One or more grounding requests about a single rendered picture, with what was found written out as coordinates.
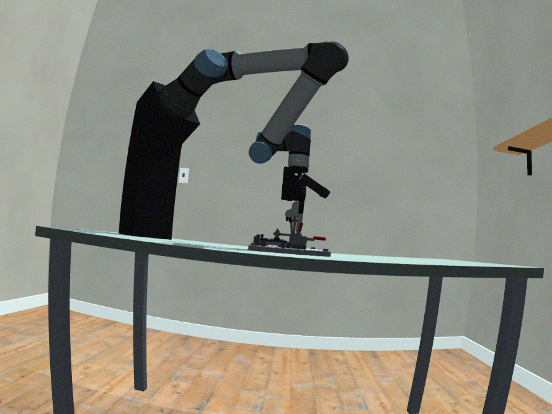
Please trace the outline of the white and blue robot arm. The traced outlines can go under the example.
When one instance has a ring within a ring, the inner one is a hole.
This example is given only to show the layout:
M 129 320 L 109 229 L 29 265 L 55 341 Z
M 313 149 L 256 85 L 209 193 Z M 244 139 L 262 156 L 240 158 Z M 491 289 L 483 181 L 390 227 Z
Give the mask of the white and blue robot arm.
M 249 148 L 249 157 L 263 164 L 277 151 L 289 151 L 288 166 L 308 168 L 311 129 L 294 124 L 318 89 L 348 62 L 347 50 L 337 42 L 308 43 L 304 48 L 244 54 L 205 49 L 177 79 L 164 86 L 160 96 L 170 110 L 188 117 L 213 84 L 238 80 L 248 74 L 301 70 L 268 124 L 258 132 Z

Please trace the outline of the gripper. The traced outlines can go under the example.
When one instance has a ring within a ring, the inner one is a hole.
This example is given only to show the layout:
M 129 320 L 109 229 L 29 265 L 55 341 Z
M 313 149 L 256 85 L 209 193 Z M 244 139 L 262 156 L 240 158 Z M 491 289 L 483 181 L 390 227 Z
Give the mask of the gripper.
M 298 175 L 295 175 L 295 173 Z M 307 184 L 299 179 L 302 177 L 302 173 L 308 173 L 308 168 L 302 166 L 289 166 L 283 169 L 281 200 L 295 201 L 292 204 L 292 208 L 285 212 L 285 216 L 291 218 L 296 216 L 296 218 L 300 219 L 300 221 L 296 222 L 297 230 L 303 220 L 303 210 L 306 198 Z

